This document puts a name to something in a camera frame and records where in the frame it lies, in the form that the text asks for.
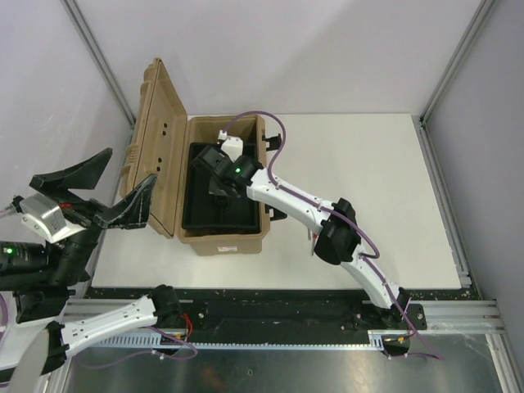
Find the black tool box tray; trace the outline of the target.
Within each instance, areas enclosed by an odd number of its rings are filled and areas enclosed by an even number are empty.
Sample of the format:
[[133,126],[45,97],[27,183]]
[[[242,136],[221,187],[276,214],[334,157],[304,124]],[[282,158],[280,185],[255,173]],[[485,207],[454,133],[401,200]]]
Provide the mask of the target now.
[[209,145],[193,142],[189,147],[182,228],[213,234],[258,233],[260,204],[246,196],[246,189],[240,189],[235,196],[216,195],[210,191],[212,178],[192,163]]

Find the tan plastic tool box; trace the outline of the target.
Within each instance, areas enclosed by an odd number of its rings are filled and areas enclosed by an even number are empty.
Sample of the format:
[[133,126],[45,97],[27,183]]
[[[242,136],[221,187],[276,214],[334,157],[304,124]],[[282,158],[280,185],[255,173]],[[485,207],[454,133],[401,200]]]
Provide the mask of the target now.
[[156,57],[145,69],[140,88],[138,119],[121,170],[120,195],[128,195],[150,174],[156,174],[149,225],[160,235],[189,245],[199,256],[259,254],[270,230],[269,207],[260,204],[261,230],[254,234],[213,234],[182,228],[188,153],[193,142],[218,142],[220,130],[243,142],[245,155],[267,162],[275,138],[265,136],[261,115],[239,120],[232,115],[190,118],[170,79],[164,62]]

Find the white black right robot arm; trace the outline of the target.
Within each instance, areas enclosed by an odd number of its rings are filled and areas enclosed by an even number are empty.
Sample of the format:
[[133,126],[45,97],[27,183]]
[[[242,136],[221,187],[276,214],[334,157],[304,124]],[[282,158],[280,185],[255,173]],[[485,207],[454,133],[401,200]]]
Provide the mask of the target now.
[[213,179],[221,192],[266,204],[306,226],[316,236],[313,253],[328,264],[342,267],[360,284],[377,307],[378,320],[384,327],[397,328],[408,321],[406,291],[377,265],[380,251],[358,226],[349,201],[329,201],[308,194],[275,176],[271,166],[244,155],[232,160],[214,146],[205,147],[192,166]]

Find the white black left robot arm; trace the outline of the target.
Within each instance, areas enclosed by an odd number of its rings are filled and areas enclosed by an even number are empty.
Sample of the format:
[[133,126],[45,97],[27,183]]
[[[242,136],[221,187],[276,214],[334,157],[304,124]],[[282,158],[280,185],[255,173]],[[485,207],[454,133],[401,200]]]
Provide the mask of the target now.
[[93,190],[113,151],[106,148],[69,168],[36,174],[29,185],[32,196],[14,196],[2,216],[18,214],[43,243],[1,243],[1,289],[12,293],[16,315],[1,339],[1,383],[6,385],[30,342],[47,332],[49,342],[43,373],[90,345],[134,328],[169,328],[181,317],[182,307],[171,286],[160,285],[116,311],[63,323],[58,317],[75,294],[74,286],[89,280],[87,263],[101,235],[109,229],[147,226],[157,177],[141,181],[121,201],[106,206],[84,200],[78,190]]

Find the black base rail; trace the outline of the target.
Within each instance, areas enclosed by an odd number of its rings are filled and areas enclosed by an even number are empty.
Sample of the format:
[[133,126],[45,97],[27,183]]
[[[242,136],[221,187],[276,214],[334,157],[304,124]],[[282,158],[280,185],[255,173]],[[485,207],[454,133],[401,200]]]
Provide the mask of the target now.
[[401,312],[379,309],[362,290],[269,290],[178,288],[179,316],[163,328],[194,332],[227,320],[342,322],[351,328],[406,328]]

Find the aluminium frame rail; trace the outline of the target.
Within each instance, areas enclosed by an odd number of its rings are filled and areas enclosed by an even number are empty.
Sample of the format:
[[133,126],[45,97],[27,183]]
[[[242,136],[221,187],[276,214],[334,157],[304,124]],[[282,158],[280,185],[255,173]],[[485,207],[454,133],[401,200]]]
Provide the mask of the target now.
[[342,322],[257,322],[227,320],[194,332],[189,327],[124,327],[104,332],[91,346],[175,349],[174,336],[198,350],[387,350],[406,353],[418,337],[495,335],[505,331],[492,301],[415,301],[407,309],[407,327],[359,330]]

